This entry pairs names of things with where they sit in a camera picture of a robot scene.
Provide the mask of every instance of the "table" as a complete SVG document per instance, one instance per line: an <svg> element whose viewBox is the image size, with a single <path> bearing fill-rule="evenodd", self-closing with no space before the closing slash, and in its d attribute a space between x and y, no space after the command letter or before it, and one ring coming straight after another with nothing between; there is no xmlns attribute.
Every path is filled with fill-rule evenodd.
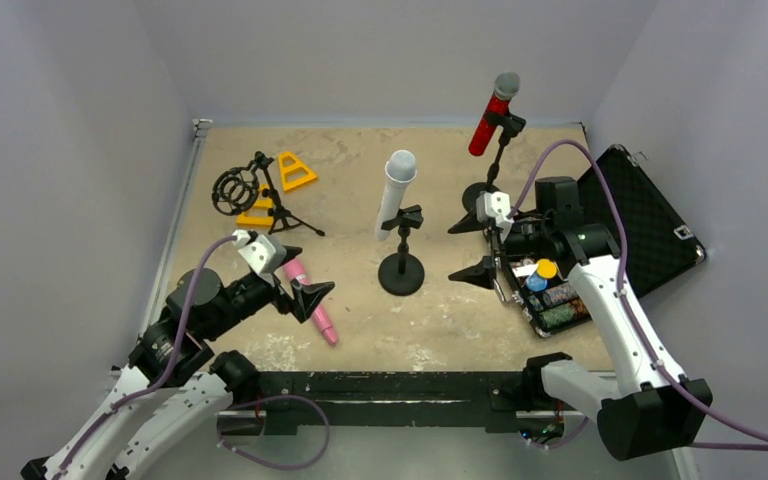
<svg viewBox="0 0 768 480"><path fill-rule="evenodd" d="M496 151L494 139L482 158L472 157L467 152L472 132L472 128L211 129L178 232L168 288L174 288L214 240L236 228L234 218L220 215L211 205L216 178L228 168L247 164L255 151L276 158L292 151L319 179L282 194L284 205L327 236L300 228L277 238L304 248L300 259L312 281L336 282L323 305L340 343L329 347L312 322L299 325L267 307L215 342L217 353L237 349L262 371L519 370L527 358L557 351L591 370L612 369L592 322L539 338L521 311L503 305L493 291L447 279L487 253L480 233L446 233L464 215L463 189L484 179ZM562 138L585 141L580 126L526 128L506 149L497 186L516 198L537 156ZM396 251L398 235L393 232L380 243L373 237L384 163L398 149L413 152L418 165L403 206L419 204L425 217L422 228L409 239L411 253L425 267L425 283L409 297L387 294L377 279L378 265ZM587 167L578 151L561 147L541 176L577 178ZM278 182L277 162L271 173ZM530 194L523 208L533 205ZM220 248L208 266L226 284L248 273L230 245Z"/></svg>

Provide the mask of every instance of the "round stand base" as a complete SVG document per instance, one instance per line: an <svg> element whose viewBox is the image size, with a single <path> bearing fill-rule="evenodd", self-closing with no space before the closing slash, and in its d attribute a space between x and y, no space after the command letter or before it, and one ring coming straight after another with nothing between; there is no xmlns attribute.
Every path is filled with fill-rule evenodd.
<svg viewBox="0 0 768 480"><path fill-rule="evenodd" d="M478 196L481 195L481 192L484 190L484 182L477 182L473 183L472 185L466 187L466 190L464 190L463 195L461 195L461 203L464 206L464 210L467 212L470 210L475 210L475 201L478 200ZM495 185L490 187L490 190L488 190L490 193L498 192L499 189L496 188Z"/></svg>
<svg viewBox="0 0 768 480"><path fill-rule="evenodd" d="M425 268L418 258L408 254L405 273L399 274L399 254L394 253L381 261L378 267L378 282L387 293L406 297L422 286L425 281Z"/></svg>

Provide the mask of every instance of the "yellow cap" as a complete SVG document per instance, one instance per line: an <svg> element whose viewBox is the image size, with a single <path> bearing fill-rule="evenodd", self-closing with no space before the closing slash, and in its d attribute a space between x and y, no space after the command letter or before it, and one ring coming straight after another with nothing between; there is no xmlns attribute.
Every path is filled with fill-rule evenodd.
<svg viewBox="0 0 768 480"><path fill-rule="evenodd" d="M550 278L555 278L557 274L558 267L548 258L541 258L537 261L537 275L549 280Z"/></svg>

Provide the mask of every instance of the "microphone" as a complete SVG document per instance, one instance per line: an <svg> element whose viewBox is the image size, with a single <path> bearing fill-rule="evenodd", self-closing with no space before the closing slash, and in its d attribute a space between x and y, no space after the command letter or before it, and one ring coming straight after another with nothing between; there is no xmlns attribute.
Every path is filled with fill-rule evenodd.
<svg viewBox="0 0 768 480"><path fill-rule="evenodd" d="M384 184L384 196L378 207L375 219L375 238L383 242L390 235L389 230L382 230L381 224L392 220L399 213L402 198L408 185L416 178L416 157L407 150L397 150L384 165L387 183Z"/></svg>
<svg viewBox="0 0 768 480"><path fill-rule="evenodd" d="M519 75L514 72L500 74L493 84L493 96L490 97L490 102L484 109L484 115L488 112L507 115L508 104L511 103L511 99L517 92L519 92ZM472 141L469 142L469 153L476 157L484 155L484 151L487 150L487 145L490 144L490 139L493 138L493 133L496 131L496 126L487 123L484 120L484 115L478 122L478 128L475 129Z"/></svg>

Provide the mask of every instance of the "black tripod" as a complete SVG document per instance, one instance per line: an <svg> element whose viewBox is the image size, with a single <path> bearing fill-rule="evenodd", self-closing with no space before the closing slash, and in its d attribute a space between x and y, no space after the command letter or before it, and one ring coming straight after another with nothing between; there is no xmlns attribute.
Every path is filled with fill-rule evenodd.
<svg viewBox="0 0 768 480"><path fill-rule="evenodd" d="M511 143L511 139L519 135L519 132L525 128L525 119L518 117L510 112L506 115L501 115L496 112L487 112L484 114L484 120L493 125L494 127L501 126L502 134L499 135L499 150L496 151L496 159L487 169L487 180L484 182L476 182L466 187L463 195L461 196L461 203L466 211L475 209L475 201L478 200L481 192L497 192L499 191L493 182L496 181L496 177L499 176L499 162L502 160L502 153L505 151L505 147Z"/></svg>
<svg viewBox="0 0 768 480"><path fill-rule="evenodd" d="M324 237L325 232L293 215L281 202L281 195L272 183L272 176L269 175L269 165L274 161L274 158L267 157L263 152L255 152L254 160L245 167L235 167L223 173L213 185L214 208L219 213L228 216L239 215L251 209L257 200L257 190L260 188L257 180L257 171L260 170L263 172L267 184L267 188L263 189L263 196L272 200L272 208L266 212L268 216L272 217L269 233L283 232L304 226L313 230L320 237ZM250 172L253 178L251 180L243 178L242 172L244 171Z"/></svg>
<svg viewBox="0 0 768 480"><path fill-rule="evenodd" d="M387 231L399 227L399 237L402 238L397 253L388 255L378 267L378 282L388 293L404 297L419 290L425 281L425 268L409 253L408 247L410 229L418 229L422 221L422 207L414 205L400 208L396 218L381 224L381 229Z"/></svg>

